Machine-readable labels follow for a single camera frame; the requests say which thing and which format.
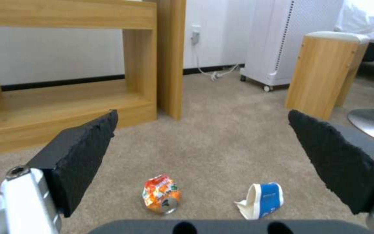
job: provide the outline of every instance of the black foam pad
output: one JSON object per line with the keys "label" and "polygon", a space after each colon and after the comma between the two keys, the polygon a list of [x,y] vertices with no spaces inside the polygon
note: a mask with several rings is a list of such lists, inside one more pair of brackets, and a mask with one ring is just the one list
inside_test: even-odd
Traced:
{"label": "black foam pad", "polygon": [[288,119],[327,188],[352,213],[370,212],[374,205],[373,139],[355,129],[335,127],[295,110],[289,112]]}
{"label": "black foam pad", "polygon": [[56,207],[70,217],[95,177],[118,121],[111,111],[82,126],[65,129],[27,165],[43,171]]}

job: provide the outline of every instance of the screw hole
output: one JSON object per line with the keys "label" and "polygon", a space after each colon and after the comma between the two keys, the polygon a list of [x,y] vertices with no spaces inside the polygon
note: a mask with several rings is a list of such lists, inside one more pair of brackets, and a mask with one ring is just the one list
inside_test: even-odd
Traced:
{"label": "screw hole", "polygon": [[11,175],[12,176],[15,176],[15,175],[18,175],[20,174],[21,172],[24,172],[24,167],[17,167],[17,168],[14,168],[12,171],[11,171]]}
{"label": "screw hole", "polygon": [[175,225],[172,234],[197,234],[197,230],[191,223],[181,222]]}
{"label": "screw hole", "polygon": [[281,222],[272,222],[268,225],[268,234],[293,234],[293,232]]}

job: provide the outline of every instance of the plug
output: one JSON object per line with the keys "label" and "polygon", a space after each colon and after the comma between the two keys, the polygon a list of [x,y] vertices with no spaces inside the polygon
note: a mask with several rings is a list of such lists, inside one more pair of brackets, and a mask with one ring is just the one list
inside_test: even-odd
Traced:
{"label": "plug", "polygon": [[192,29],[192,36],[191,36],[191,43],[193,44],[193,46],[195,46],[197,43],[199,43],[200,41],[200,30],[201,30],[201,26],[200,25],[191,25],[191,29]]}
{"label": "plug", "polygon": [[220,75],[216,71],[214,71],[210,76],[210,80],[213,82],[215,82],[218,78],[220,78]]}

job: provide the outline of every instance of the crushed soda can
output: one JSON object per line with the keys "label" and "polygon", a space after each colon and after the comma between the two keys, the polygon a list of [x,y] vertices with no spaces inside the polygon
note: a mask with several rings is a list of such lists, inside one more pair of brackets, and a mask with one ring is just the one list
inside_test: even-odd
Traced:
{"label": "crushed soda can", "polygon": [[142,192],[145,206],[158,214],[169,214],[177,209],[181,192],[166,174],[149,179]]}

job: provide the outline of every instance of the trash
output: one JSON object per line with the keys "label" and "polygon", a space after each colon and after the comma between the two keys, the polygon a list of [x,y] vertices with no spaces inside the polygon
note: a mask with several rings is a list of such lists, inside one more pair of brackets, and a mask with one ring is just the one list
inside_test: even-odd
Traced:
{"label": "trash", "polygon": [[163,174],[145,183],[142,198],[148,209],[158,214],[169,214],[177,209],[181,192],[168,175]]}
{"label": "trash", "polygon": [[260,219],[275,212],[284,204],[282,188],[277,183],[253,184],[246,200],[236,202],[245,219]]}

